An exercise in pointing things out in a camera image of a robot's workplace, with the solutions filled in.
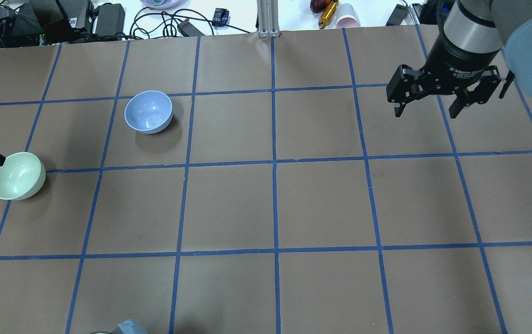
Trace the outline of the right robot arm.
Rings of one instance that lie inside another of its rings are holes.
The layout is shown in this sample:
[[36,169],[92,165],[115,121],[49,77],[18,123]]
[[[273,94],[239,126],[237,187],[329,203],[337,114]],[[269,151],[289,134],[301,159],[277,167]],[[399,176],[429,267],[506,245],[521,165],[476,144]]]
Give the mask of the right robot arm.
[[484,104],[501,75],[492,65],[503,50],[509,69],[503,97],[513,81],[532,97],[532,0],[457,0],[439,28],[424,66],[397,67],[386,88],[394,115],[412,101],[430,95],[450,96],[450,118],[472,104]]

